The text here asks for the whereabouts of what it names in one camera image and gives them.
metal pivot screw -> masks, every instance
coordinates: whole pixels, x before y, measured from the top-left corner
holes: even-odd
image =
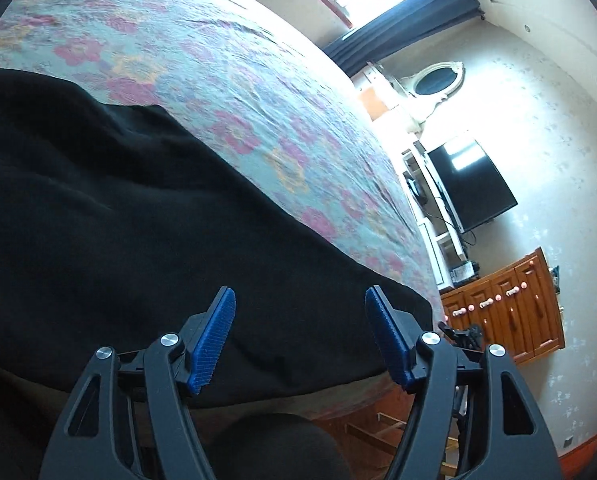
[[[108,346],[101,346],[96,351],[96,357],[99,359],[107,359],[110,355],[112,355],[112,349]]]
[[[489,347],[489,353],[496,357],[503,357],[505,355],[505,348],[501,345],[494,344]]]
[[[161,345],[163,346],[174,346],[178,343],[178,336],[176,334],[165,334],[161,338]]]
[[[437,345],[440,343],[440,336],[435,332],[425,332],[421,336],[422,341],[428,345]]]

wooden dresser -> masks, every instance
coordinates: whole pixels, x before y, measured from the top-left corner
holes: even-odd
[[[441,298],[448,325],[459,330],[480,325],[484,343],[503,345],[517,364],[565,348],[558,301],[541,248]]]

drawer handle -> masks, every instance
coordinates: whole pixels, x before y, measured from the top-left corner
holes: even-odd
[[[538,314],[538,317],[542,318],[543,317],[543,305],[542,305],[543,302],[538,297],[538,294],[534,294],[534,299],[536,300],[536,313]]]
[[[485,339],[488,341],[492,341],[491,334],[489,333],[489,325],[487,324],[486,319],[483,319],[483,332],[485,333]]]
[[[511,314],[511,328],[512,330],[518,330],[518,319],[517,319],[517,314],[514,311],[514,307],[511,307],[509,309],[509,313]]]

television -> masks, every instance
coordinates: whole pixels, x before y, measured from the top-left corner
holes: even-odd
[[[454,137],[427,152],[425,164],[460,233],[518,205],[491,158],[469,135]]]

floral bedspread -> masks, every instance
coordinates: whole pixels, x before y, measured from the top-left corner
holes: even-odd
[[[254,0],[14,0],[0,67],[160,104],[288,213],[441,306],[392,164],[349,79]]]

